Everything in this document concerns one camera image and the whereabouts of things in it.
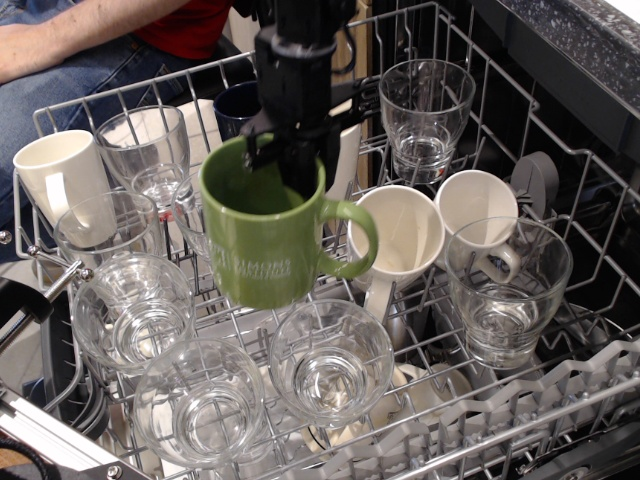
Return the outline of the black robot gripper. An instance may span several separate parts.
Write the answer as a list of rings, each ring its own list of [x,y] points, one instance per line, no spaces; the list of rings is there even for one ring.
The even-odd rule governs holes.
[[[245,163],[277,162],[289,202],[305,202],[316,192],[316,156],[331,188],[341,131],[380,111],[377,76],[332,82],[354,69],[356,42],[347,27],[330,28],[328,34],[310,45],[295,43],[274,27],[256,37],[261,110],[241,129]]]

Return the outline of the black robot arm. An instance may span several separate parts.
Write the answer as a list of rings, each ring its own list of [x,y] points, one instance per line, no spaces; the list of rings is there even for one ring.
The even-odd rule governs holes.
[[[303,198],[316,189],[316,163],[328,177],[337,170],[340,134],[379,109],[371,78],[334,84],[354,69],[332,64],[337,32],[356,13],[353,1],[276,1],[269,24],[255,38],[261,109],[241,129],[244,166],[277,166],[285,186]]]

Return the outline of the person forearm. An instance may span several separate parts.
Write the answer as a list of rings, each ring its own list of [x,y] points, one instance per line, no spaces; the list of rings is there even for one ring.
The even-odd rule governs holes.
[[[1,27],[3,84],[54,67],[178,10],[183,1],[82,1],[37,24]]]

